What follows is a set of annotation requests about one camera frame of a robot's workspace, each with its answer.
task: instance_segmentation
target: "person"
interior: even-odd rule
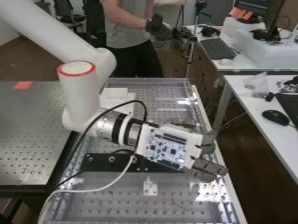
[[[105,13],[106,46],[116,56],[114,77],[163,77],[150,34],[166,40],[171,30],[151,24],[154,0],[101,0]]]

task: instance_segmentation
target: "computer monitor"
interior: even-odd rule
[[[262,16],[265,19],[266,31],[257,30],[254,38],[258,40],[280,40],[276,18],[284,4],[284,0],[235,0],[235,7],[251,11],[255,16]]]
[[[234,6],[263,16],[267,12],[270,0],[235,0]]]
[[[276,31],[276,18],[282,10],[284,0],[270,0],[270,6],[265,15],[265,25],[267,34],[272,34]]]

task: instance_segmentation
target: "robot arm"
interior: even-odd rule
[[[113,54],[104,48],[94,49],[29,0],[0,0],[0,17],[65,63],[57,69],[66,98],[62,124],[82,133],[106,110],[100,107],[98,90],[116,67]],[[213,145],[214,140],[182,127],[149,124],[112,111],[98,119],[88,135],[137,147],[135,153],[146,159],[207,182],[227,172],[201,158],[206,142]]]

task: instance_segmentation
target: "cable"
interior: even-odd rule
[[[50,200],[50,198],[53,197],[54,194],[57,193],[92,193],[92,192],[98,192],[98,191],[102,191],[105,189],[108,189],[112,185],[114,185],[117,183],[117,181],[122,178],[123,174],[126,173],[130,165],[131,165],[131,162],[133,162],[133,157],[134,155],[130,156],[130,159],[129,159],[129,162],[127,162],[127,165],[126,167],[123,168],[123,171],[121,172],[121,174],[118,175],[118,177],[109,183],[106,184],[104,187],[101,188],[97,188],[97,189],[90,189],[90,190],[56,190],[50,193],[49,197],[46,198],[45,202],[44,202],[44,205],[42,205],[42,208],[41,208],[41,212],[40,212],[40,216],[38,216],[38,223],[40,222],[40,217],[42,216],[42,213],[44,213],[44,209],[45,209],[45,206]]]
[[[294,125],[288,124],[288,126],[291,126],[292,128],[295,128],[298,130],[298,128]]]
[[[145,105],[143,102],[139,101],[139,100],[130,100],[130,101],[127,101],[127,102],[125,102],[125,103],[122,103],[122,104],[120,104],[120,105],[112,107],[110,109],[108,109],[104,113],[101,113],[101,114],[94,118],[94,120],[93,120],[93,121],[90,122],[90,124],[88,125],[88,127],[86,127],[86,129],[85,129],[85,131],[84,131],[84,133],[82,133],[82,135],[81,135],[81,138],[78,139],[77,144],[76,144],[76,146],[74,146],[74,148],[73,148],[73,151],[70,152],[70,156],[68,157],[68,160],[66,160],[64,169],[68,167],[68,164],[69,164],[69,162],[70,162],[70,160],[72,160],[72,157],[73,157],[73,155],[74,155],[74,153],[76,153],[76,151],[77,151],[77,148],[78,148],[78,146],[80,146],[80,144],[81,144],[81,142],[82,142],[82,140],[84,140],[84,137],[85,137],[88,131],[90,130],[92,126],[94,125],[94,123],[96,123],[96,122],[102,118],[102,116],[105,116],[109,112],[112,112],[112,111],[116,110],[117,108],[120,108],[120,107],[122,107],[122,106],[125,106],[125,105],[127,105],[127,104],[130,104],[130,103],[139,103],[139,104],[142,105],[142,107],[143,107],[143,122],[146,121],[146,118],[147,118],[147,109],[146,109],[146,105]],[[110,187],[110,186],[112,186],[112,185],[121,179],[121,177],[123,176],[123,174],[125,174],[125,172],[126,172],[126,170],[127,170],[127,168],[129,168],[129,166],[130,166],[130,164],[131,164],[133,157],[134,157],[134,155],[130,156],[127,165],[126,165],[126,167],[125,167],[122,173],[120,174],[120,176],[118,176],[118,177],[117,177],[117,178],[116,178],[108,185],[105,185],[104,187],[101,187],[101,188],[98,188],[98,189],[93,189],[93,190],[56,190],[56,191],[53,191],[53,192],[50,193],[49,197],[48,197],[46,200],[45,200],[45,203],[44,203],[44,205],[42,205],[42,209],[41,209],[41,212],[40,212],[40,216],[38,216],[38,217],[42,216],[42,212],[44,212],[45,205],[48,204],[49,199],[52,198],[52,196],[53,196],[56,193],[86,193],[86,192],[101,191],[101,190],[105,190],[106,188],[109,188],[109,187]],[[66,178],[61,183],[57,184],[57,187],[61,186],[65,182],[68,182],[73,177],[78,176],[82,172],[84,172],[84,171],[80,171],[80,172],[77,172],[74,175],[72,175],[69,178]]]
[[[287,26],[284,27],[284,28],[282,28],[280,30],[279,30],[279,34],[280,34],[280,32],[283,31],[283,30],[286,30],[287,28],[288,28],[288,26],[291,25],[291,20],[290,20],[290,17],[288,16],[279,16],[278,18],[287,18]]]
[[[101,119],[109,112],[114,111],[117,108],[120,108],[120,107],[122,107],[122,106],[125,106],[125,105],[127,105],[127,104],[130,104],[130,103],[139,103],[139,104],[142,105],[142,107],[143,107],[143,122],[146,121],[146,117],[147,117],[147,109],[146,109],[146,105],[145,105],[143,102],[139,101],[139,100],[130,100],[130,101],[127,101],[127,102],[125,102],[125,103],[121,103],[120,105],[112,107],[110,109],[108,109],[104,113],[101,113],[101,114],[94,118],[94,120],[90,122],[89,126],[86,127],[86,129],[85,129],[85,131],[84,131],[84,133],[82,133],[82,135],[81,135],[81,138],[78,139],[77,144],[76,144],[76,146],[74,146],[74,148],[73,148],[73,151],[70,152],[70,156],[68,157],[68,160],[66,160],[66,162],[65,162],[65,166],[64,166],[62,170],[66,169],[66,167],[68,167],[68,165],[69,165],[69,162],[70,162],[70,160],[72,160],[72,157],[73,157],[73,155],[74,155],[74,153],[76,153],[76,151],[77,151],[77,148],[78,148],[78,146],[80,146],[80,144],[81,144],[81,142],[82,142],[82,140],[84,140],[84,138],[85,138],[85,135],[86,135],[88,131],[90,130],[92,126],[94,125],[94,123],[96,123],[96,122],[97,122],[97,121],[98,121],[98,120],[100,120],[100,119]]]
[[[68,157],[68,160],[66,160],[66,162],[65,162],[64,170],[65,170],[66,167],[68,167],[68,164],[69,164],[69,162],[70,162],[70,160],[72,160],[72,157],[73,157],[73,155],[74,155],[74,153],[76,153],[76,151],[77,151],[77,148],[78,148],[78,146],[80,146],[80,144],[81,144],[81,142],[82,142],[82,140],[84,140],[84,137],[85,137],[85,135],[86,135],[89,129],[90,129],[92,126],[94,125],[94,123],[96,123],[96,122],[100,120],[100,118],[102,118],[102,116],[104,116],[105,114],[108,114],[110,111],[116,110],[117,108],[120,108],[120,107],[122,107],[122,106],[125,106],[125,105],[127,105],[127,104],[130,104],[130,103],[139,103],[139,104],[142,105],[142,107],[143,107],[143,122],[146,121],[146,117],[147,117],[147,109],[146,109],[146,105],[145,105],[143,102],[139,101],[139,100],[130,100],[130,101],[127,101],[127,102],[125,102],[125,103],[122,103],[122,104],[120,104],[120,105],[112,107],[110,109],[108,109],[104,113],[101,113],[101,114],[94,118],[94,120],[90,122],[89,126],[86,127],[86,129],[85,129],[85,131],[84,131],[84,133],[82,133],[82,135],[81,135],[81,138],[80,138],[80,140],[77,141],[77,144],[76,144],[76,146],[74,146],[74,148],[73,148],[73,151],[70,152],[70,156]],[[73,174],[70,177],[68,177],[61,183],[58,183],[58,184],[54,186],[54,189],[57,189],[64,183],[66,183],[73,177],[78,176],[82,172],[84,172],[84,171],[80,171],[80,172],[77,172],[76,174]]]
[[[113,152],[110,153],[110,155],[117,154],[117,153],[120,153],[120,152],[125,152],[125,153],[127,153],[127,154],[131,154],[131,153],[133,153],[133,151],[131,151],[130,149],[118,149],[118,150],[113,151]]]
[[[221,129],[222,129],[226,125],[229,125],[235,119],[238,119],[239,117],[242,117],[245,114],[246,114],[246,112],[242,113],[242,114],[241,114],[239,116],[237,116],[235,118],[233,118],[230,121],[227,121],[227,122],[221,126]]]
[[[125,152],[127,154],[133,154],[133,151],[130,149],[118,149],[116,151],[113,151],[110,153],[110,155],[117,154],[120,152]],[[85,170],[81,170],[80,172],[77,172],[76,174],[73,174],[70,177],[68,177],[61,183],[58,183],[54,187],[54,189],[57,189],[61,185],[64,185],[70,179],[73,179],[76,176],[78,176],[80,174],[82,174],[85,172]]]

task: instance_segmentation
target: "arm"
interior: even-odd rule
[[[153,5],[154,5],[154,0],[147,0],[146,3],[146,19],[151,19],[153,17]]]
[[[146,20],[134,16],[118,5],[120,0],[102,0],[105,17],[116,24],[134,29],[145,29]]]

